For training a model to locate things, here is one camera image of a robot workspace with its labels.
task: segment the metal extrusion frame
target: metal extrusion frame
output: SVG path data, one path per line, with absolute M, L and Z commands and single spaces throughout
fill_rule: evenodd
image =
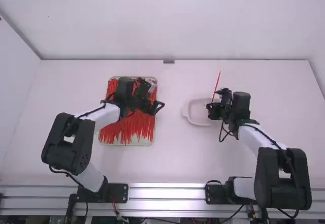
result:
M 231 216 L 239 205 L 207 205 L 203 183 L 131 183 L 128 202 L 116 204 L 124 216 L 133 217 L 219 217 Z M 65 215 L 72 185 L 1 185 L 4 195 L 0 215 Z M 298 219 L 325 219 L 325 189 L 312 189 L 312 206 L 300 211 Z M 254 207 L 260 217 L 257 206 Z M 247 208 L 235 218 L 247 218 Z M 86 204 L 77 203 L 74 215 L 85 215 Z M 270 218 L 286 218 L 276 209 L 268 209 Z M 89 203 L 88 216 L 114 216 L 110 203 Z

